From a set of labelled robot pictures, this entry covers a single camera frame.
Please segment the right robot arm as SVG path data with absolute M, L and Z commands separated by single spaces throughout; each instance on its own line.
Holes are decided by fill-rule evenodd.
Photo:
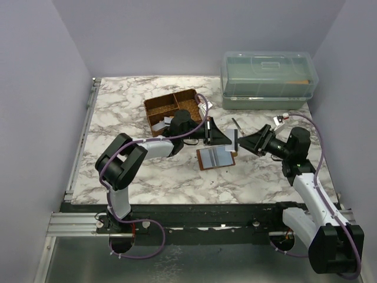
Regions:
M 306 215 L 297 207 L 285 208 L 271 216 L 272 226 L 278 231 L 288 227 L 294 231 L 306 245 L 309 262 L 316 273 L 357 277 L 361 272 L 364 232 L 341 214 L 318 181 L 318 171 L 307 158 L 310 132 L 295 127 L 288 140 L 281 141 L 267 124 L 237 142 L 257 156 L 270 153 L 280 158 L 283 175 L 310 212 Z

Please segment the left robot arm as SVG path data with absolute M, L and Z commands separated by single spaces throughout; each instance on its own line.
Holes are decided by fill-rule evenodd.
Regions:
M 198 124 L 191 119 L 189 111 L 178 110 L 162 135 L 136 140 L 121 133 L 99 157 L 95 169 L 100 183 L 106 188 L 110 225 L 116 232 L 123 233 L 130 228 L 128 187 L 143 161 L 175 156 L 184 147 L 186 139 L 202 140 L 208 146 L 232 143 L 212 117 L 208 116 Z

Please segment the brown leather card holder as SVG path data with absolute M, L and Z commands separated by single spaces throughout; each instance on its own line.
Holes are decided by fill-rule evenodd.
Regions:
M 227 151 L 225 146 L 208 147 L 196 150 L 201 171 L 234 166 L 237 152 Z

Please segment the grey credit card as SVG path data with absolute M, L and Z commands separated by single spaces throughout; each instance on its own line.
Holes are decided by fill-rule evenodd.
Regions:
M 237 143 L 239 137 L 238 129 L 227 129 L 226 136 L 230 139 L 231 144 L 225 145 L 225 151 L 237 153 L 239 151 L 239 145 Z

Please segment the brown woven basket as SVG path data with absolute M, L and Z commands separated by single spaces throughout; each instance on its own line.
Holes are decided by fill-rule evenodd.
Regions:
M 197 124 L 201 122 L 198 102 L 195 99 L 197 91 L 188 89 L 159 97 L 149 98 L 144 101 L 147 121 L 153 137 L 161 135 L 165 126 L 157 126 L 165 117 L 173 117 L 178 110 L 188 110 L 191 119 Z

